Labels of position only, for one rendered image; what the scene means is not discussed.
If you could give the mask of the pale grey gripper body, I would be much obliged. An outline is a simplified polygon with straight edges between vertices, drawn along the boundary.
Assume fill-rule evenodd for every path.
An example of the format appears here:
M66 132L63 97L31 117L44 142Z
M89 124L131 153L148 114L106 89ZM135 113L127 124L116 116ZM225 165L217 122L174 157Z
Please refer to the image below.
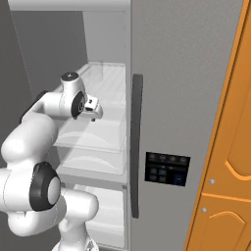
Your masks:
M83 111L80 114L83 118L90 118L95 120L100 120L103 117L103 108L101 105L98 105L93 111Z

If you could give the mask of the white translucent fridge drawer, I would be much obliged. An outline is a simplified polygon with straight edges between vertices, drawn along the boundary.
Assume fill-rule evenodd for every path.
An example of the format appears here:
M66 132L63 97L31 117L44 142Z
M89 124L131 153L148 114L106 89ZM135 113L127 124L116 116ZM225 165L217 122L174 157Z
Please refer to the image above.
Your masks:
M86 228L95 242L108 249L127 249L126 212L124 193L119 190L76 184L67 189L87 192L97 197L99 210L86 223Z

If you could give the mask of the grey open fridge door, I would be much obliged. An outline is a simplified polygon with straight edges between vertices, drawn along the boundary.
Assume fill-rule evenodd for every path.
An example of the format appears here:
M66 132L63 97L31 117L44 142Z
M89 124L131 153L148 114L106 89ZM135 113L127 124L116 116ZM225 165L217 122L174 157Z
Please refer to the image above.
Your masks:
M24 60L8 0L0 0L0 137L19 123L31 103Z

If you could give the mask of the clear shallow fridge bin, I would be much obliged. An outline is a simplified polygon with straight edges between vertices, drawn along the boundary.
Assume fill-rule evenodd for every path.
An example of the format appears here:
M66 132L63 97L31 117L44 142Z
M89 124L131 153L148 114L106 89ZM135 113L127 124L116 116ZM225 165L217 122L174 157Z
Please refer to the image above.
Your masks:
M59 147L58 155L65 168L122 175L126 166L126 151L105 152Z

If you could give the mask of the grey closed fridge door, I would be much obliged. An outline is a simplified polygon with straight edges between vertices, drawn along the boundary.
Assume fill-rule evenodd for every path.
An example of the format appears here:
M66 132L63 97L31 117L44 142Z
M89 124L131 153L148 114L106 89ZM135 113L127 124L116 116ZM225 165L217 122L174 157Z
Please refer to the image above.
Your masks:
M141 179L130 251L183 251L244 0L132 0L140 153L190 159L184 186Z

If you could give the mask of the tall orange cupboard door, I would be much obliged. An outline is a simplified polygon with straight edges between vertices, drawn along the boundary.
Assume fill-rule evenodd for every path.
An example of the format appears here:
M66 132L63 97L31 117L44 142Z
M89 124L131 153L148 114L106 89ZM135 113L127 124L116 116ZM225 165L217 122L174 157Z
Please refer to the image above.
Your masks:
M243 2L234 50L202 194L251 199L251 0Z

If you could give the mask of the grey fridge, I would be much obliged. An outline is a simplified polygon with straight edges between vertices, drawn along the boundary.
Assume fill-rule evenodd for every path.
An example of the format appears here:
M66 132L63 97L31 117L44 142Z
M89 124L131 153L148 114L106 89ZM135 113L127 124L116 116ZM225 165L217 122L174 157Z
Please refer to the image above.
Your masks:
M85 72L90 64L97 64L100 67L103 67L104 64L125 66L126 127L125 141L121 148L126 152L124 173L113 175L65 168L61 165L58 148L67 146L56 146L56 142L44 158L49 159L52 168L57 172L66 188L68 185L73 187L80 184L119 190L124 193L127 249L108 249L97 245L99 251L130 251L130 227L134 220L130 206L131 93L132 77L135 74L132 70L132 0L8 0L8 2L14 17L35 101L44 92L60 92L62 90L61 76L65 73L76 72L81 78L81 73ZM205 174L227 89L226 78L230 74L231 62L234 59L234 42L235 38L187 235L202 195ZM97 97L91 96L87 92L86 94L88 101L84 111L93 111L98 105L101 105ZM139 143L138 181L144 179L147 182L184 186L189 165L190 159L187 156L154 152L142 155Z

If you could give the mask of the short orange cupboard door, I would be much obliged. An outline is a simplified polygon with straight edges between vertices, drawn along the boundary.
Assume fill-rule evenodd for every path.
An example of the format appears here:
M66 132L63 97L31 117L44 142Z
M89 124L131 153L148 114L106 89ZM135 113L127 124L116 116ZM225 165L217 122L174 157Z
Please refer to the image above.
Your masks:
M203 193L184 251L251 251L251 199Z

